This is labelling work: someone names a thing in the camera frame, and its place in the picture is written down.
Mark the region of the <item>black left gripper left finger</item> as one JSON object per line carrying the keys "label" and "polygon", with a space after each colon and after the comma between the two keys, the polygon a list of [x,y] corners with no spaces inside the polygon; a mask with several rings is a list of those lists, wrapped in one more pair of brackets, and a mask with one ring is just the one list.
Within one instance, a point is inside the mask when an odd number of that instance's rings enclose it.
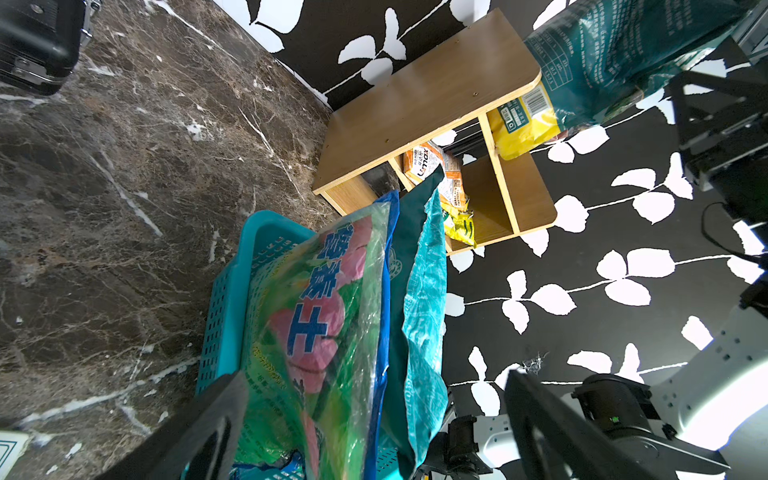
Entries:
{"label": "black left gripper left finger", "polygon": [[227,479],[248,403],[242,372],[225,374],[103,479]]}

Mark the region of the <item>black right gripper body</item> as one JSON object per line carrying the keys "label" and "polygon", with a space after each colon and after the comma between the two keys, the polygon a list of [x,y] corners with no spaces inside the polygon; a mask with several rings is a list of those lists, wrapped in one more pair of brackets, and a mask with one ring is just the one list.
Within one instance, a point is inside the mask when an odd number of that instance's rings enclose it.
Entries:
{"label": "black right gripper body", "polygon": [[669,83],[683,173],[732,210],[767,208],[767,78],[694,69]]}

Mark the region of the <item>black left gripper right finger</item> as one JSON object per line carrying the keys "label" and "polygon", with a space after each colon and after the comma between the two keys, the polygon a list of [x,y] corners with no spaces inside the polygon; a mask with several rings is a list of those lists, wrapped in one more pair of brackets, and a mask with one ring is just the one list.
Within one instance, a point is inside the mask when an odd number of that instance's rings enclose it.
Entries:
{"label": "black left gripper right finger", "polygon": [[654,477],[528,374],[508,374],[505,405],[529,479]]}

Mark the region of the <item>dark green fertilizer bag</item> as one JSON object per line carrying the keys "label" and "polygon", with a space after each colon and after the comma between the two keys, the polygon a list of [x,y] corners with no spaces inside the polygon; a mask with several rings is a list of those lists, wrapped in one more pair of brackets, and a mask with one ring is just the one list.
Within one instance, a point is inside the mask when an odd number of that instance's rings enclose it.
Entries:
{"label": "dark green fertilizer bag", "polygon": [[496,153],[513,160],[571,130],[600,125],[708,56],[754,1],[576,1],[524,44],[541,79],[488,115]]}

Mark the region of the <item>teal orange fertilizer bag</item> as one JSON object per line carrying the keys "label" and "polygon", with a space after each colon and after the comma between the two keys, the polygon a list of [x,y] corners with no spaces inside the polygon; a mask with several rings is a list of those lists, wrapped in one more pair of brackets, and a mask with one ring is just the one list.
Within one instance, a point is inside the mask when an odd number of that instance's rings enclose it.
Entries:
{"label": "teal orange fertilizer bag", "polygon": [[399,201],[389,250],[390,346],[379,446],[396,458],[389,479],[408,479],[426,460],[448,406],[441,375],[447,289],[443,214],[435,169]]}

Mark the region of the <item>green pink soil bag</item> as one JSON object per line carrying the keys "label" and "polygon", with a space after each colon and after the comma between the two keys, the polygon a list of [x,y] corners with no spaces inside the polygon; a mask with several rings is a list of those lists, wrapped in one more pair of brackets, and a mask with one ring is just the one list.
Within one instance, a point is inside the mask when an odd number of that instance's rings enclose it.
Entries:
{"label": "green pink soil bag", "polygon": [[256,270],[241,368],[249,388],[235,454],[308,479],[375,477],[387,381],[388,250],[396,193],[351,213]]}

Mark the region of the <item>orange white fertilizer packet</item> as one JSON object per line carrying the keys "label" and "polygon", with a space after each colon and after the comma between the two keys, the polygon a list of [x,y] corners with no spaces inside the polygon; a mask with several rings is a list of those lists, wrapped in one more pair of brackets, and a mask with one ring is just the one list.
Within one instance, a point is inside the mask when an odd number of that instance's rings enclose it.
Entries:
{"label": "orange white fertilizer packet", "polygon": [[461,163],[433,142],[414,146],[404,153],[403,172],[415,185],[441,170],[444,178],[438,185],[441,201],[451,208],[465,212],[469,198],[464,189]]}

